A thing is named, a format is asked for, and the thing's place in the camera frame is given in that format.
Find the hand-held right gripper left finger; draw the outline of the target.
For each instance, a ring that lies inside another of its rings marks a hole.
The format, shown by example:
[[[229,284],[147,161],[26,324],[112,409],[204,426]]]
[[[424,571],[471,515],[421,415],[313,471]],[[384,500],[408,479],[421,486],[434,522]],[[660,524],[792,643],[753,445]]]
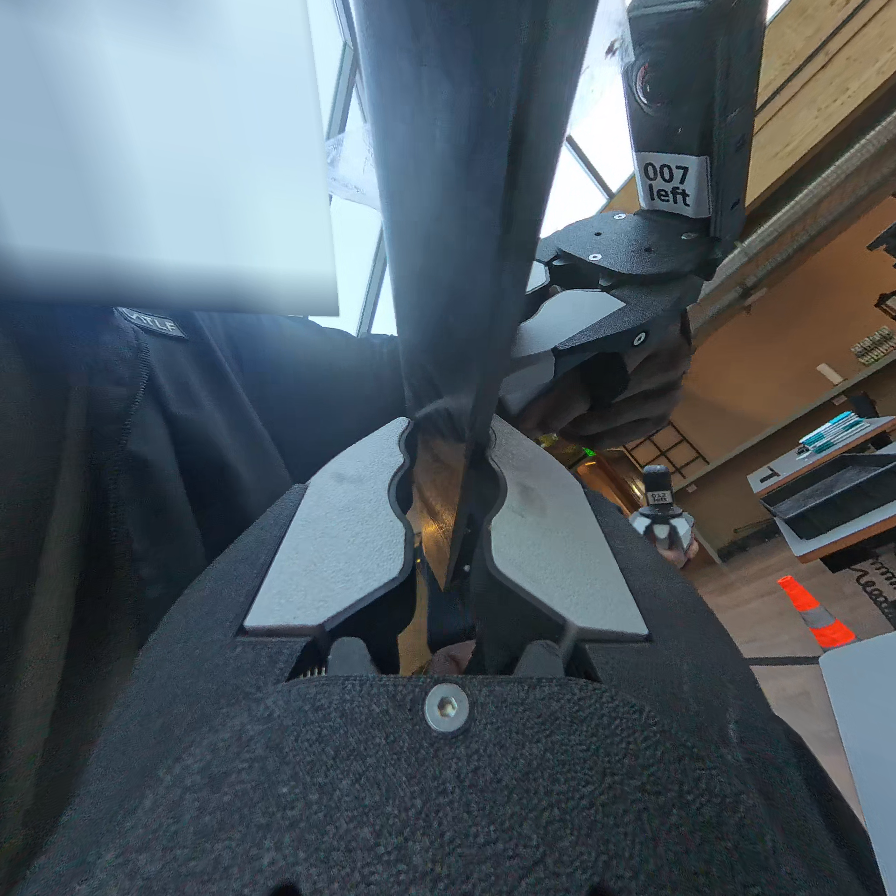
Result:
[[[406,579],[411,428],[406,417],[392,420],[309,480],[247,612],[247,634],[330,633]]]

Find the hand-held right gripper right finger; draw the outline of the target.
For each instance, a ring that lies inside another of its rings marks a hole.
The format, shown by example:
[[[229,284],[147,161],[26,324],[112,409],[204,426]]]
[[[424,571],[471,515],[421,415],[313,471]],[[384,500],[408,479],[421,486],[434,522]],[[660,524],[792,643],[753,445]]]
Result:
[[[588,497],[573,474],[505,420],[488,460],[503,487],[487,523],[486,564],[575,641],[640,642],[649,631]]]

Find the black sheet with clear film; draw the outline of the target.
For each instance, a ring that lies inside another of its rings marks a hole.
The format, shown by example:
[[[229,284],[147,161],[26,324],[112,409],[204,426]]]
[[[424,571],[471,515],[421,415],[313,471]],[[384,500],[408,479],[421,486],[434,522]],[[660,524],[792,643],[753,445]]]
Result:
[[[491,425],[598,2],[352,2],[423,547],[472,563],[481,674],[562,678],[575,642],[487,569]]]

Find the white desk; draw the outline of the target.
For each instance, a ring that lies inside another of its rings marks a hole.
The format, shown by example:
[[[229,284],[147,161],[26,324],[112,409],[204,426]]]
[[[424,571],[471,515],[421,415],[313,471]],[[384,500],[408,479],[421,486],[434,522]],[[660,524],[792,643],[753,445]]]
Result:
[[[829,651],[823,680],[872,842],[895,846],[895,633]]]

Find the person's left hand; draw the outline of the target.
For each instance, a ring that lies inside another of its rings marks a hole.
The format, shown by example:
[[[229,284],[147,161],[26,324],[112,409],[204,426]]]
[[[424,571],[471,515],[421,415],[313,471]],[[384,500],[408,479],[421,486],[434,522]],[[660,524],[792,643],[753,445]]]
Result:
[[[664,428],[678,406],[693,354],[683,311],[653,346],[598,353],[552,383],[511,421],[531,439],[557,434],[599,452]]]

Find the person's black jacket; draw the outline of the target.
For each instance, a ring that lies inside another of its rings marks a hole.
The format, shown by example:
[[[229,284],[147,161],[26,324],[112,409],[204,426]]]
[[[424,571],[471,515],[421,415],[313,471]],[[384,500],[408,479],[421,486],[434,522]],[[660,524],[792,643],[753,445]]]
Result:
[[[291,487],[406,414],[399,342],[301,316],[3,300],[2,894],[137,653]]]

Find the white table with wooden edge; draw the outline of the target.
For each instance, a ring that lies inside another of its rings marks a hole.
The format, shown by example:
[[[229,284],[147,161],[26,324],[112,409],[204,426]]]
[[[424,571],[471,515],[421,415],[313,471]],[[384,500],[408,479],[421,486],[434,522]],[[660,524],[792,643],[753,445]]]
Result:
[[[868,420],[871,425],[867,430],[855,433],[853,438],[830,451],[798,454],[797,447],[751,473],[748,483],[760,504],[761,499],[773,490],[841,454],[894,454],[894,417]],[[894,501],[811,540],[798,538],[785,524],[768,514],[801,564],[820,560],[834,572],[849,566],[853,555],[862,558],[872,547],[894,539]]]

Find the orange traffic cone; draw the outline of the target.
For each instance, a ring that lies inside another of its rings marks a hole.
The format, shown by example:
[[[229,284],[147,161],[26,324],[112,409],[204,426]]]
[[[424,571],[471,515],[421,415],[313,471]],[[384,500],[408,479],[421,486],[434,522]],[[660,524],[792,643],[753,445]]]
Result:
[[[824,608],[794,577],[788,575],[779,578],[778,587],[789,598],[822,652],[860,641],[855,632]]]

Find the black tray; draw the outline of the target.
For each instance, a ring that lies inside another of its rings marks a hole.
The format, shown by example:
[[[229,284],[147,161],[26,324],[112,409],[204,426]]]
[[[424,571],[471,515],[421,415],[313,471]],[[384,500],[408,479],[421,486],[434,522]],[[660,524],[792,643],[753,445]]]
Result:
[[[895,500],[895,455],[845,453],[761,499],[778,521],[811,540]]]

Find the stack of teal books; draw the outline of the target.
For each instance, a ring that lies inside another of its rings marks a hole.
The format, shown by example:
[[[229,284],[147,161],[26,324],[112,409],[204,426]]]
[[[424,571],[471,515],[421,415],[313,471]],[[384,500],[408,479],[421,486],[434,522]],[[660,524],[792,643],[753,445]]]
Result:
[[[802,437],[798,443],[798,454],[823,454],[853,438],[855,433],[867,430],[870,425],[870,420],[854,411],[843,412]]]

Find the row of small bottles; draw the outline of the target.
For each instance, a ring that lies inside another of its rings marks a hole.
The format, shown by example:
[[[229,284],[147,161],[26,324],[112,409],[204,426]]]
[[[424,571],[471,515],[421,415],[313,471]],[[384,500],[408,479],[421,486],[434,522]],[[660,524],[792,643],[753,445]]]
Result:
[[[859,364],[874,365],[895,352],[895,333],[889,327],[882,327],[852,345],[850,351]]]

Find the grey flexible duct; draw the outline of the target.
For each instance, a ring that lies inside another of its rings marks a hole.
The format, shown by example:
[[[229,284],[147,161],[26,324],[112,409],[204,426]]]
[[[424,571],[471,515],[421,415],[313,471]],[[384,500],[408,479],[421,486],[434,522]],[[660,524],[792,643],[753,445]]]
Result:
[[[722,326],[892,193],[894,143],[890,112],[722,263],[690,311],[693,329]]]

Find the window with grey frame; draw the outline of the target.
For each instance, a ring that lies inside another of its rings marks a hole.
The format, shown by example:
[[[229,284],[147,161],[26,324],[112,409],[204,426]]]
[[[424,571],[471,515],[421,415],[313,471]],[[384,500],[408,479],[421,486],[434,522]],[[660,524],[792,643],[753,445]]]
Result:
[[[566,143],[542,222],[543,236],[605,210],[633,175],[624,109],[623,66],[632,60],[628,2],[601,1],[591,31]],[[351,2],[307,3],[330,171],[340,313],[316,317],[356,336],[396,332],[392,286],[377,190],[367,103]]]

